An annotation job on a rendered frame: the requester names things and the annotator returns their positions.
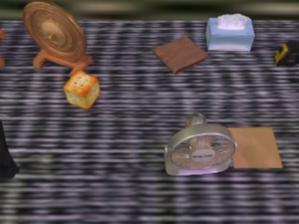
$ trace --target wooden stand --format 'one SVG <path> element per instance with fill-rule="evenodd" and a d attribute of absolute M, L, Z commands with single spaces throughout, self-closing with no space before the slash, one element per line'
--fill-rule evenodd
<path fill-rule="evenodd" d="M 3 32 L 2 29 L 0 29 L 0 40 L 4 40 L 4 39 L 5 39 L 5 33 Z M 1 56 L 0 56 L 0 67 L 1 68 L 5 67 L 5 61 Z"/>
<path fill-rule="evenodd" d="M 75 74 L 77 71 L 84 70 L 88 65 L 90 65 L 93 60 L 90 56 L 84 55 L 76 61 L 68 61 L 62 58 L 57 58 L 50 55 L 45 50 L 41 50 L 38 55 L 33 59 L 33 67 L 35 69 L 41 69 L 45 61 L 54 62 L 63 65 L 68 68 L 72 68 L 71 75 Z"/>

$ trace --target fan motor housing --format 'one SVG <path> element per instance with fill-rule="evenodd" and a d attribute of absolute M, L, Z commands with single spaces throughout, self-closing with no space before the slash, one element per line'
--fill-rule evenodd
<path fill-rule="evenodd" d="M 192 114 L 186 127 L 175 133 L 165 147 L 165 169 L 169 175 L 202 175 L 229 168 L 237 144 L 231 132 L 218 124 L 206 123 Z"/>

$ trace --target bread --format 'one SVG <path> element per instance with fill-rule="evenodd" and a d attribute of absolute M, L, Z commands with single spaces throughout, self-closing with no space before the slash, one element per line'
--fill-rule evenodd
<path fill-rule="evenodd" d="M 90 109 L 100 95 L 100 84 L 96 76 L 78 71 L 64 85 L 69 104 Z"/>

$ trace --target blurred background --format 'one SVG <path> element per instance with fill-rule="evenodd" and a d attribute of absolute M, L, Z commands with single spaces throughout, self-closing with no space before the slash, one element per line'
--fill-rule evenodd
<path fill-rule="evenodd" d="M 29 0 L 0 0 L 0 19 L 21 19 Z M 78 20 L 206 20 L 241 13 L 254 20 L 297 20 L 298 0 L 54 0 Z"/>

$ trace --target striped carpet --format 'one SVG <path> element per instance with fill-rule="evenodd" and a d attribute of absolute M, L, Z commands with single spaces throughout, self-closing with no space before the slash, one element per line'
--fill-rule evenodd
<path fill-rule="evenodd" d="M 102 95 L 89 111 L 67 104 L 69 69 L 46 63 L 21 21 L 4 21 L 0 118 L 21 172 L 0 183 L 1 224 L 287 224 L 299 221 L 299 69 L 277 68 L 299 21 L 256 21 L 250 53 L 209 53 L 171 74 L 151 50 L 205 22 L 85 21 L 86 72 Z M 274 128 L 284 169 L 171 177 L 163 145 L 192 112 L 227 127 Z"/>

